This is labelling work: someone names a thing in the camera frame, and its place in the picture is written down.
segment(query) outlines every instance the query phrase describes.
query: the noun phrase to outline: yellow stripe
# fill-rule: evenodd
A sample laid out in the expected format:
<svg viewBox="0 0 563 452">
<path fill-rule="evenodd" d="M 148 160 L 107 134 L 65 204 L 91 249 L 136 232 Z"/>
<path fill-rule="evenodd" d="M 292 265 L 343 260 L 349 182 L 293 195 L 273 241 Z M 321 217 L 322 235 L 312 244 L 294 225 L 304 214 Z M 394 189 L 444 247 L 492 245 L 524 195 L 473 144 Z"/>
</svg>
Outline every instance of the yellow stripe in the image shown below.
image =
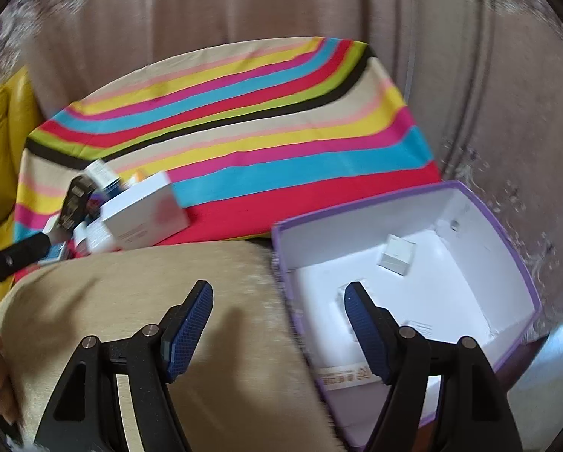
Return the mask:
<svg viewBox="0 0 563 452">
<path fill-rule="evenodd" d="M 189 128 L 206 122 L 213 122 L 214 120 L 226 119 L 228 117 L 242 116 L 261 110 L 267 110 L 269 108 L 282 107 L 283 105 L 288 104 L 296 104 L 316 96 L 325 95 L 325 93 L 328 93 L 330 90 L 335 89 L 340 85 L 340 83 L 343 82 L 346 76 L 353 69 L 355 62 L 362 56 L 364 48 L 365 44 L 353 43 L 351 49 L 347 52 L 343 62 L 340 64 L 337 70 L 334 71 L 334 73 L 325 81 L 309 89 L 293 93 L 292 95 L 279 97 L 268 102 L 263 102 L 261 104 L 226 110 L 217 114 L 212 114 L 211 116 L 201 117 L 200 119 L 190 120 L 189 122 L 175 124 L 167 128 L 159 129 L 158 131 L 142 135 L 140 138 L 135 138 L 130 141 L 126 141 L 125 143 L 120 143 L 116 146 L 108 147 L 105 149 L 88 146 L 86 144 L 64 141 L 55 135 L 42 131 L 40 128 L 32 131 L 31 137 L 44 146 L 55 149 L 56 151 L 61 151 L 62 153 L 68 154 L 70 156 L 82 158 L 84 160 L 96 160 L 97 158 L 103 158 L 112 153 L 120 151 L 125 147 L 137 144 L 139 142 L 147 141 L 151 138 L 166 134 L 167 132 Z"/>
<path fill-rule="evenodd" d="M 383 129 L 392 124 L 392 120 L 398 111 L 404 107 L 401 93 L 396 87 L 389 87 L 380 102 L 379 107 L 368 116 L 347 124 L 332 126 L 321 129 L 303 129 L 302 131 L 281 132 L 260 137 L 242 138 L 223 144 L 215 144 L 199 149 L 163 158 L 142 165 L 142 170 L 148 174 L 160 172 L 162 170 L 172 170 L 180 166 L 186 166 L 200 161 L 219 158 L 237 151 L 255 151 L 266 147 L 284 146 L 286 144 L 300 144 L 315 140 L 342 139 L 350 137 L 362 137 Z M 136 171 L 136 168 L 119 172 L 122 179 L 128 179 Z M 24 184 L 18 186 L 18 202 L 38 214 L 51 214 L 61 208 L 61 202 L 65 193 L 58 197 L 48 197 L 35 193 Z"/>
<path fill-rule="evenodd" d="M 101 102 L 93 104 L 84 104 L 83 101 L 73 102 L 70 106 L 77 112 L 86 116 L 99 114 L 115 110 L 127 105 L 138 104 L 155 98 L 160 98 L 179 90 L 184 90 L 195 85 L 205 83 L 207 81 L 220 78 L 227 75 L 235 75 L 237 73 L 246 72 L 265 66 L 267 64 L 281 63 L 283 61 L 291 60 L 301 54 L 306 54 L 317 49 L 321 42 L 321 38 L 314 38 L 306 44 L 286 51 L 274 52 L 258 58 L 240 58 L 234 63 L 224 64 L 212 69 L 204 70 L 202 72 L 194 73 L 192 75 L 181 76 L 162 83 L 156 83 L 150 87 L 145 87 L 141 90 L 129 92 L 124 95 L 105 99 Z"/>
</svg>

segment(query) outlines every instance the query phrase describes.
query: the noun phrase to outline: cardboard box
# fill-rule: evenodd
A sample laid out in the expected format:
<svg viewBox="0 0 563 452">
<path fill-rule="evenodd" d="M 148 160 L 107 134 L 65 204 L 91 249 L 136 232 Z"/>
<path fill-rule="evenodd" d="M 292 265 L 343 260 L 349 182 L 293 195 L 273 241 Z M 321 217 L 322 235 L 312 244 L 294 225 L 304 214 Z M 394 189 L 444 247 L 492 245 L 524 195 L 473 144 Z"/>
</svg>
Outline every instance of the cardboard box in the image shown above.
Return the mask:
<svg viewBox="0 0 563 452">
<path fill-rule="evenodd" d="M 121 249 L 153 246 L 189 225 L 166 172 L 155 173 L 101 206 L 100 219 Z"/>
<path fill-rule="evenodd" d="M 405 276 L 378 265 L 390 234 L 417 245 Z M 426 338 L 474 337 L 495 370 L 541 307 L 505 231 L 460 182 L 305 214 L 274 226 L 272 238 L 294 326 L 336 424 L 354 447 L 367 443 L 388 388 L 370 379 L 338 304 L 339 288 L 360 281 L 376 305 Z M 439 377 L 430 377 L 421 424 L 433 420 L 438 392 Z"/>
</svg>

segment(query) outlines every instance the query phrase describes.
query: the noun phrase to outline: colorful striped fabric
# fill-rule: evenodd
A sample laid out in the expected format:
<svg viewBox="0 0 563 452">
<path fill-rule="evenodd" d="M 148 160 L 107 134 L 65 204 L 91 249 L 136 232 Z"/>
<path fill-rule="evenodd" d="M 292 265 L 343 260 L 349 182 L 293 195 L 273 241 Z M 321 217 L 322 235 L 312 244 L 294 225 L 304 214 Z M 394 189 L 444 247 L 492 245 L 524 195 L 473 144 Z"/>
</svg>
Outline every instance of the colorful striped fabric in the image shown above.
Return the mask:
<svg viewBox="0 0 563 452">
<path fill-rule="evenodd" d="M 104 158 L 166 170 L 192 224 L 165 243 L 249 237 L 284 218 L 439 181 L 400 92 L 363 43 L 286 38 L 160 61 L 75 102 L 24 151 L 15 239 Z"/>
</svg>

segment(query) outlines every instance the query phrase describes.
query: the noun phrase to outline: textured blue rubber pad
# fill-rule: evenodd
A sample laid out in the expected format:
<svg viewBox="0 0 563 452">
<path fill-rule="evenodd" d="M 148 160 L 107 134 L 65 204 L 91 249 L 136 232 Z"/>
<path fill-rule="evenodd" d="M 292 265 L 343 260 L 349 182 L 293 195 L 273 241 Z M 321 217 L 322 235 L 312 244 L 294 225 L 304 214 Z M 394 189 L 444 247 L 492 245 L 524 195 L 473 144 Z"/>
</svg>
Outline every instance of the textured blue rubber pad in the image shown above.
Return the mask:
<svg viewBox="0 0 563 452">
<path fill-rule="evenodd" d="M 372 315 L 357 295 L 354 282 L 349 284 L 344 291 L 344 309 L 371 372 L 380 377 L 383 382 L 387 382 L 391 377 L 391 370 L 388 366 L 386 345 L 374 324 Z"/>
<path fill-rule="evenodd" d="M 170 363 L 166 369 L 166 376 L 170 382 L 187 371 L 193 352 L 198 346 L 198 341 L 212 311 L 212 304 L 212 287 L 210 284 L 206 284 L 172 341 Z"/>
</svg>

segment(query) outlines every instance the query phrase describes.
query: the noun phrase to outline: yellow chair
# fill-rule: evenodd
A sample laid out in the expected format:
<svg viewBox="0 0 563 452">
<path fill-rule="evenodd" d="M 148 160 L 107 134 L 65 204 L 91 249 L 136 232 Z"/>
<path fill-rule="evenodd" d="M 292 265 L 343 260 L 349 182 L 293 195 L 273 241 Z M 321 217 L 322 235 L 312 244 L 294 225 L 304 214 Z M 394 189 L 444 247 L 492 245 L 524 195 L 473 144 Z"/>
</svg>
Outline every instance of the yellow chair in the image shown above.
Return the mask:
<svg viewBox="0 0 563 452">
<path fill-rule="evenodd" d="M 0 249 L 13 241 L 13 208 L 26 137 L 43 122 L 26 68 L 0 84 Z M 0 283 L 0 301 L 12 278 Z"/>
</svg>

